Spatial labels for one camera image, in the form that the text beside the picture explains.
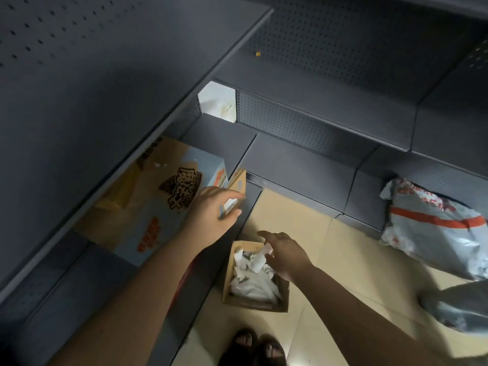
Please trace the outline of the grey orange-striped mailing bag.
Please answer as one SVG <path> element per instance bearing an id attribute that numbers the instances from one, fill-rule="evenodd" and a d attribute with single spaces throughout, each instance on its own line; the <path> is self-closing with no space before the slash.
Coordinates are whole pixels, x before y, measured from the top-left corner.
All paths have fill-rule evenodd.
<path id="1" fill-rule="evenodd" d="M 404 178 L 389 181 L 380 198 L 390 202 L 384 244 L 452 275 L 488 279 L 488 223 L 480 213 Z"/>

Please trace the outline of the plain grey plastic bag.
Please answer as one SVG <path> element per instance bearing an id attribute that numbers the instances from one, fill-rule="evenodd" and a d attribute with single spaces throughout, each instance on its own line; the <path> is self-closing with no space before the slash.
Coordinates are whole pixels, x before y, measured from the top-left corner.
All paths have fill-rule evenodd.
<path id="1" fill-rule="evenodd" d="M 418 302 L 440 324 L 488 337 L 488 280 L 425 291 L 418 295 Z"/>

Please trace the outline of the person's right forearm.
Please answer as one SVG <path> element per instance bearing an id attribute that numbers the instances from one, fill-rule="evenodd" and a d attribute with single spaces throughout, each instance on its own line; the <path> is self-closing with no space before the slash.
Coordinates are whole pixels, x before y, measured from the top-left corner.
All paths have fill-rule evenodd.
<path id="1" fill-rule="evenodd" d="M 290 271 L 349 366 L 447 366 L 310 262 Z"/>

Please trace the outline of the small brown cardboard box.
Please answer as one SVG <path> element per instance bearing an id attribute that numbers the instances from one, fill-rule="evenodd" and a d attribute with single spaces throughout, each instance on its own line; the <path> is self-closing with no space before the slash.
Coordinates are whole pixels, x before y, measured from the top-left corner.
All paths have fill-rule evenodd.
<path id="1" fill-rule="evenodd" d="M 240 208 L 246 195 L 246 176 L 246 170 L 241 168 L 238 169 L 230 179 L 227 188 L 229 190 L 238 191 L 243 194 L 244 197 L 242 199 L 229 198 L 224 204 L 220 205 L 219 220 L 225 218 L 231 211 Z"/>

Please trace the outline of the black sandal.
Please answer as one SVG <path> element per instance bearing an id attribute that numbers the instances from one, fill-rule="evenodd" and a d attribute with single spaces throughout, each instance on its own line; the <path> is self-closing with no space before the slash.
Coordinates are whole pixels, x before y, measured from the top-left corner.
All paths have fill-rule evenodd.
<path id="1" fill-rule="evenodd" d="M 287 366 L 283 347 L 270 334 L 260 337 L 255 362 L 256 366 Z"/>
<path id="2" fill-rule="evenodd" d="M 241 328 L 220 357 L 218 366 L 253 366 L 258 344 L 258 335 L 252 328 Z"/>

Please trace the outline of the open brown cardboard box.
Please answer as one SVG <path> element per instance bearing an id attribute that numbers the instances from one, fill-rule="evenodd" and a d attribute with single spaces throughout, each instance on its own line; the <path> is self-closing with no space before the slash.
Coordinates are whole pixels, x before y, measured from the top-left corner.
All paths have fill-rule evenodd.
<path id="1" fill-rule="evenodd" d="M 235 252 L 235 250 L 238 247 L 242 247 L 244 250 L 252 250 L 252 249 L 260 248 L 264 244 L 265 243 L 255 242 L 255 241 L 245 241 L 245 240 L 237 240 L 233 242 L 229 254 L 228 265 L 227 265 L 226 275 L 224 279 L 222 302 L 230 306 L 240 307 L 245 309 L 274 312 L 274 313 L 287 313 L 289 308 L 289 282 L 279 277 L 277 273 L 275 273 L 276 283 L 279 287 L 281 295 L 283 296 L 282 301 L 279 301 L 278 304 L 271 304 L 266 302 L 239 298 L 232 295 L 229 291 L 228 284 L 230 280 L 233 278 L 233 274 L 231 273 L 231 264 L 233 259 L 231 258 L 231 255 Z"/>

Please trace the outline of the dark grey metal shelving unit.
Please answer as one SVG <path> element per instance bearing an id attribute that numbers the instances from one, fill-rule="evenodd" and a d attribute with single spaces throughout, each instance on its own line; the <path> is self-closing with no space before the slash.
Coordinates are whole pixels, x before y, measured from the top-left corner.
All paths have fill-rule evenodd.
<path id="1" fill-rule="evenodd" d="M 272 12 L 0 0 L 0 366 L 46 364 L 131 278 L 73 226 Z"/>
<path id="2" fill-rule="evenodd" d="M 378 237 L 385 184 L 406 178 L 488 220 L 488 0 L 242 0 L 268 21 L 214 81 L 181 140 Z"/>

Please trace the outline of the person's right hand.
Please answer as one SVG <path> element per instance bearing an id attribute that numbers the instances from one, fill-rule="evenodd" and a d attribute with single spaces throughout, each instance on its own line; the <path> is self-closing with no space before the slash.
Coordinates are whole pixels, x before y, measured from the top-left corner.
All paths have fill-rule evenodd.
<path id="1" fill-rule="evenodd" d="M 305 250 L 284 232 L 271 233 L 262 230 L 257 235 L 271 246 L 272 251 L 276 251 L 278 271 L 275 273 L 300 288 L 314 267 Z"/>

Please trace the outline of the pile of white paper packets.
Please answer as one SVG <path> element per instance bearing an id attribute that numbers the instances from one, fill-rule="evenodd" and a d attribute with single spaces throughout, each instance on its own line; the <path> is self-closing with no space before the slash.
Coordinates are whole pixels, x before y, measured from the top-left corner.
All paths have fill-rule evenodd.
<path id="1" fill-rule="evenodd" d="M 273 248 L 268 243 L 252 250 L 242 247 L 235 250 L 231 255 L 233 278 L 228 284 L 232 295 L 271 304 L 282 301 L 275 272 L 266 261 L 266 255 L 272 252 Z"/>

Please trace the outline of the person's left forearm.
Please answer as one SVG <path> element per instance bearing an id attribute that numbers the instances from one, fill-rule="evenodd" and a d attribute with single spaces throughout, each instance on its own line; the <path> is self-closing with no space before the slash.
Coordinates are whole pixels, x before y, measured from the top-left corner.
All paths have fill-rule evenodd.
<path id="1" fill-rule="evenodd" d="M 160 247 L 48 366 L 145 366 L 176 290 L 197 255 L 216 242 L 182 232 Z"/>

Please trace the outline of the large printed cardboard carton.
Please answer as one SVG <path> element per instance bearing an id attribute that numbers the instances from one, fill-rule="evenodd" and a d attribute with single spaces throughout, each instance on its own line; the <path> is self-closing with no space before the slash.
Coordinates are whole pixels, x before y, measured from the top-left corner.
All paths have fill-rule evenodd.
<path id="1" fill-rule="evenodd" d="M 134 187 L 122 207 L 93 206 L 74 230 L 140 267 L 178 231 L 194 197 L 208 186 L 225 187 L 224 160 L 167 137 L 140 160 Z"/>

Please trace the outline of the person's left hand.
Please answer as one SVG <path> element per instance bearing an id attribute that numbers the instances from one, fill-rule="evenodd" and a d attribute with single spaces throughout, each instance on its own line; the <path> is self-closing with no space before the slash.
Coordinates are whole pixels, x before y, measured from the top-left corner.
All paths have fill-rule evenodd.
<path id="1" fill-rule="evenodd" d="M 216 243 L 231 227 L 221 227 L 220 205 L 229 198 L 242 199 L 238 191 L 209 186 L 192 201 L 179 235 L 196 253 Z"/>

